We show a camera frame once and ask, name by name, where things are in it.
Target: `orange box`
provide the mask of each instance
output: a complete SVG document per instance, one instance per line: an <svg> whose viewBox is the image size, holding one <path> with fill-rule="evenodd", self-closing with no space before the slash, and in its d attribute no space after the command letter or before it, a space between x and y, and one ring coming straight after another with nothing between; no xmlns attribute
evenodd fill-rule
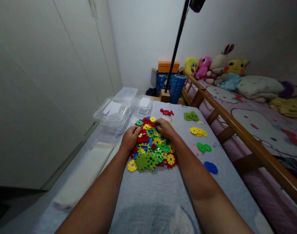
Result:
<svg viewBox="0 0 297 234"><path fill-rule="evenodd" d="M158 72L169 72L170 71L170 61L159 61L158 62ZM172 73L178 73L180 64L174 62Z"/></svg>

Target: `hand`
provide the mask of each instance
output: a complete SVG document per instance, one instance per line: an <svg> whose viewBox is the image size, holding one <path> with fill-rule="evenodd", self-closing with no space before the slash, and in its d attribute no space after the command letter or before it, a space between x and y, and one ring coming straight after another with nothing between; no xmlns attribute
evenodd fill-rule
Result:
<svg viewBox="0 0 297 234"><path fill-rule="evenodd" d="M124 133L119 150L127 154L135 147L138 135L141 132L140 126L132 126Z"/></svg>
<svg viewBox="0 0 297 234"><path fill-rule="evenodd" d="M154 124L155 125L161 124L161 127L159 127L159 126L156 127L157 130L160 131L160 133L163 136L169 138L170 140L172 140L173 138L178 136L178 133L174 130L174 128L171 126L171 124L167 120L160 118L160 119L157 119L154 122Z"/></svg>

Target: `wooden bed rail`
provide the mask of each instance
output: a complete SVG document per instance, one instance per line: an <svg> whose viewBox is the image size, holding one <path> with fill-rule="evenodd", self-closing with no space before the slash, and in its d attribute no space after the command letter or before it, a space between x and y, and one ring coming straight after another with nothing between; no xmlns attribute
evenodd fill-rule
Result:
<svg viewBox="0 0 297 234"><path fill-rule="evenodd" d="M238 137L249 148L252 154L233 162L239 174L247 173L260 167L265 167L267 171L276 179L280 186L289 194L293 201L297 204L297 179L278 161L276 158L259 142L257 141L227 110L225 110L219 103L217 103L211 96L205 92L205 88L191 77L186 71L181 72L187 76L185 86L182 94L187 103L193 107L199 107L201 102L205 99L213 108L214 111L207 118L210 125L218 115L220 115L228 127L225 128L218 136L220 143L223 143L233 134ZM186 84L188 80L198 88L194 99L191 99L186 91Z"/></svg>

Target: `pikachu plush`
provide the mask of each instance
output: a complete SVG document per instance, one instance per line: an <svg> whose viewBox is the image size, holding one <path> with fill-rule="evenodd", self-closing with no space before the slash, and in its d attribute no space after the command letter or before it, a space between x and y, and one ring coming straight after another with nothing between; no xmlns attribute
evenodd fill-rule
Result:
<svg viewBox="0 0 297 234"><path fill-rule="evenodd" d="M237 75L241 75L243 73L244 68L248 65L250 60L239 60L233 59L228 62L228 65L224 68L225 73L235 73Z"/></svg>

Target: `black pole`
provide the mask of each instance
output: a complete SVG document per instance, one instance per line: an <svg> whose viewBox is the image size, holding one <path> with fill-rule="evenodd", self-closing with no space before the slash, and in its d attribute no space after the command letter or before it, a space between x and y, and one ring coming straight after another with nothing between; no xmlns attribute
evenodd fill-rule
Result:
<svg viewBox="0 0 297 234"><path fill-rule="evenodd" d="M186 12L187 12L187 9L188 9L188 3L189 3L189 0L185 0L185 5L184 5L183 12L182 12L182 18L181 18L181 23L180 23L179 31L178 31L177 41L175 42L174 52L173 52L172 61L171 61L171 65L170 65L170 71L169 71L169 74L168 74L168 79L167 79L165 93L168 90L168 86L169 86L169 82L170 82L170 78L171 78L171 73L172 73L172 69L173 69L173 64L174 64L175 56L177 55L177 50L178 50L178 46L179 46L181 34L182 34L182 31L183 31L185 16L186 16Z"/></svg>

